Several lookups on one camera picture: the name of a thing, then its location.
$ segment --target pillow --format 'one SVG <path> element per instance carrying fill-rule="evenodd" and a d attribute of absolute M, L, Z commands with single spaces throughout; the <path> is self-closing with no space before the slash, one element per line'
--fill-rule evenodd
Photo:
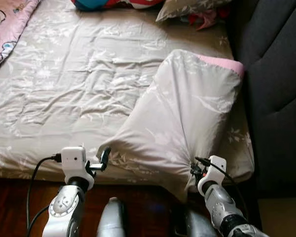
<path fill-rule="evenodd" d="M 115 136 L 109 163 L 161 185 L 185 201 L 195 185 L 195 157 L 215 154 L 241 87 L 243 66 L 228 59 L 174 50 L 160 65 Z"/>
<path fill-rule="evenodd" d="M 156 21 L 167 18 L 184 16 L 191 13 L 200 13 L 207 9 L 225 5 L 232 0 L 166 0 Z"/>
<path fill-rule="evenodd" d="M 156 5 L 164 0 L 71 0 L 82 11 L 93 11 L 110 7 L 133 7 L 143 9 Z"/>

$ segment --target gray bedsheet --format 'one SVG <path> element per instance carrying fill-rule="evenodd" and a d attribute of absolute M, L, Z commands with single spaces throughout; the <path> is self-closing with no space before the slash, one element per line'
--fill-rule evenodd
<path fill-rule="evenodd" d="M 29 178 L 40 159 L 64 146 L 83 144 L 98 162 L 98 147 L 115 135 L 172 50 L 232 58 L 224 25 L 196 32 L 177 21 L 157 25 L 156 16 L 133 9 L 81 13 L 70 1 L 42 0 L 0 67 L 0 177 Z M 229 171 L 244 178 L 254 166 L 239 108 L 220 155 L 241 157 Z M 63 174 L 46 162 L 38 177 Z M 149 183 L 112 165 L 97 181 Z"/>

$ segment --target pink blanket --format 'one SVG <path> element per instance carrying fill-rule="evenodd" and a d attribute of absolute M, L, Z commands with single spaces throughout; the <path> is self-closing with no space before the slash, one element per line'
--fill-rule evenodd
<path fill-rule="evenodd" d="M 11 53 L 40 0 L 0 0 L 0 63 Z"/>

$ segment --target black cable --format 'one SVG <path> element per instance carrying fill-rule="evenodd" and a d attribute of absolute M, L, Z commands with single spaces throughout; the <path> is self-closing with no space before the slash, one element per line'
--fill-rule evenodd
<path fill-rule="evenodd" d="M 215 167 L 217 170 L 219 170 L 221 173 L 223 173 L 230 181 L 231 183 L 235 186 L 236 188 L 236 191 L 238 193 L 238 196 L 240 198 L 240 201 L 242 202 L 242 205 L 243 205 L 243 209 L 244 209 L 244 212 L 245 212 L 245 218 L 248 220 L 248 209 L 247 209 L 247 205 L 246 205 L 246 202 L 238 188 L 238 185 L 236 184 L 236 182 L 233 180 L 233 178 L 227 174 L 225 171 L 223 171 L 222 169 L 220 169 L 217 165 L 213 164 L 210 162 L 209 159 L 204 159 L 204 158 L 199 158 L 199 157 L 195 157 L 196 160 L 198 160 L 199 162 L 201 162 L 203 165 L 205 166 L 210 166 L 212 165 L 213 167 Z"/>
<path fill-rule="evenodd" d="M 28 232 L 27 232 L 27 234 L 26 234 L 27 237 L 30 237 L 31 229 L 32 229 L 32 227 L 33 227 L 33 225 L 34 225 L 36 219 L 37 219 L 37 218 L 38 218 L 38 217 L 39 217 L 44 211 L 48 210 L 48 208 L 49 208 L 49 205 L 46 206 L 46 207 L 44 207 L 42 210 L 40 210 L 40 211 L 35 215 L 35 217 L 33 218 L 32 222 L 30 223 L 30 226 L 28 227 Z"/>
<path fill-rule="evenodd" d="M 38 171 L 38 168 L 39 166 L 46 160 L 56 160 L 57 161 L 57 157 L 56 156 L 52 156 L 52 157 L 47 157 L 47 158 L 44 158 L 44 159 L 41 159 L 38 164 L 36 165 L 35 167 L 35 170 L 32 174 L 32 178 L 31 178 L 31 181 L 30 181 L 30 186 L 29 186 L 29 189 L 28 189 L 28 193 L 27 193 L 27 197 L 26 197 L 26 228 L 28 229 L 29 228 L 29 225 L 30 225 L 30 193 L 31 193 L 31 188 L 32 188 L 32 184 L 33 184 L 33 181 L 36 177 L 36 173 Z"/>

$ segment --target dark wooden surface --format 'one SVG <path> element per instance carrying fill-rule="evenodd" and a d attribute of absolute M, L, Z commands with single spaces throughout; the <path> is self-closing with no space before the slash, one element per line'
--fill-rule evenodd
<path fill-rule="evenodd" d="M 0 179 L 0 237 L 24 237 L 26 233 L 26 193 L 29 181 Z M 31 218 L 48 205 L 61 183 L 35 181 L 31 194 Z M 109 198 L 118 197 L 126 204 L 129 237 L 172 236 L 171 210 L 179 202 L 165 189 L 152 186 L 95 185 L 87 193 L 80 236 L 96 236 L 102 211 Z M 200 195 L 189 198 L 190 205 L 207 215 Z M 47 212 L 36 221 L 31 237 L 41 237 Z"/>

